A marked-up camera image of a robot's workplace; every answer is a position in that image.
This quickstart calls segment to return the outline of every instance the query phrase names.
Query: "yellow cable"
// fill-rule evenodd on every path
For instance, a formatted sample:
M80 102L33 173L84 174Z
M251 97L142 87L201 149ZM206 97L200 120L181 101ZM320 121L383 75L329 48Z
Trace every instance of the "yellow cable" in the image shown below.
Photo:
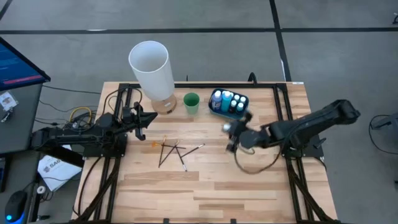
M76 111L78 111L78 110L88 110L88 112L90 113L90 115L89 115L89 117L88 117L88 124L90 124L91 123L91 110L88 108L88 107L85 107L85 106L81 106L81 107L78 107L78 108L76 108L76 109L74 109L73 111L72 111L72 113L70 114L70 117L69 117L69 122L72 122L72 118L73 118L73 115L76 113Z

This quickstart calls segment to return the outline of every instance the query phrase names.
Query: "computer mouse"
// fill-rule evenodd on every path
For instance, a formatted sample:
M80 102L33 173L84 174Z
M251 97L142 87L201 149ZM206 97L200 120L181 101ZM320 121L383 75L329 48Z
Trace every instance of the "computer mouse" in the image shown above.
M13 193L6 204L6 222L13 223L24 214L27 193L19 190Z

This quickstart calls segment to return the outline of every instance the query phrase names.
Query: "monitor screen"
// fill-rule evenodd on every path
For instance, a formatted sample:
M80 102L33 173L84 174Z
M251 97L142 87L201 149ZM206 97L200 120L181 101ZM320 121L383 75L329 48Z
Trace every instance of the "monitor screen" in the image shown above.
M0 41L0 91L49 81L49 77L5 40Z

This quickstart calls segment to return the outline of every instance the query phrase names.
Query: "bottle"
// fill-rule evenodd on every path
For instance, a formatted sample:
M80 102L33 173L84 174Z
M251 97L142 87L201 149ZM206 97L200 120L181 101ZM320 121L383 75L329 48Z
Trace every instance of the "bottle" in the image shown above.
M232 96L230 91L225 91L223 94L223 100L221 101L221 111L227 112L229 109L229 104L231 103Z
M243 103L238 103L238 106L236 107L236 113L237 114L243 113Z
M217 90L211 97L211 108L213 110L219 110L221 107L221 91Z
M239 102L239 98L240 98L240 96L239 96L238 94L234 96L234 100L235 100L236 102Z
M235 113L235 109L236 109L236 101L231 101L231 104L229 105L229 110L228 110L228 112L230 112L230 113Z
M241 103L245 104L245 102L246 102L246 97L242 96L241 97Z

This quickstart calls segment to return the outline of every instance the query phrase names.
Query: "wooden tabletop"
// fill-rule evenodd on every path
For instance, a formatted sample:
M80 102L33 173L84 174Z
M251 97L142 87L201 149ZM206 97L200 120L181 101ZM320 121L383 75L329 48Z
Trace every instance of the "wooden tabletop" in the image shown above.
M97 118L102 112L105 96L118 89L119 83L106 82L98 107ZM294 118L310 112L307 94L303 84L287 83L290 104ZM221 132L226 121L212 115L208 109L211 88L176 88L177 107L168 115L158 117L144 130L146 141L139 141L129 133L126 155L121 159L112 222L114 223L161 223L163 218L178 223L229 223L236 218L238 223L295 223L292 198L284 158L280 158L270 169L249 175L236 166L233 155L225 151L227 135ZM277 121L272 89L237 88L230 89L249 97L249 110L253 113L250 126ZM198 114L188 115L182 98L186 93L200 96ZM284 117L287 119L284 101ZM133 91L131 103L139 99ZM114 106L116 98L111 100ZM153 111L150 100L143 96L144 111ZM111 109L106 105L106 112ZM178 154L174 151L158 168L161 147L152 147L153 141L161 142L167 135L167 144L180 140L180 153L184 154L201 144L199 150L183 158L188 172L184 172ZM164 155L171 148L165 147ZM268 165L279 148L257 149L255 155L238 153L238 159L247 169L258 169ZM81 179L96 158L85 162ZM86 208L97 194L103 169L103 161L93 169L83 194L82 208ZM313 158L303 159L308 188L322 209L336 218L336 212L325 168ZM299 193L303 218L305 207ZM104 218L108 195L105 195L101 217Z

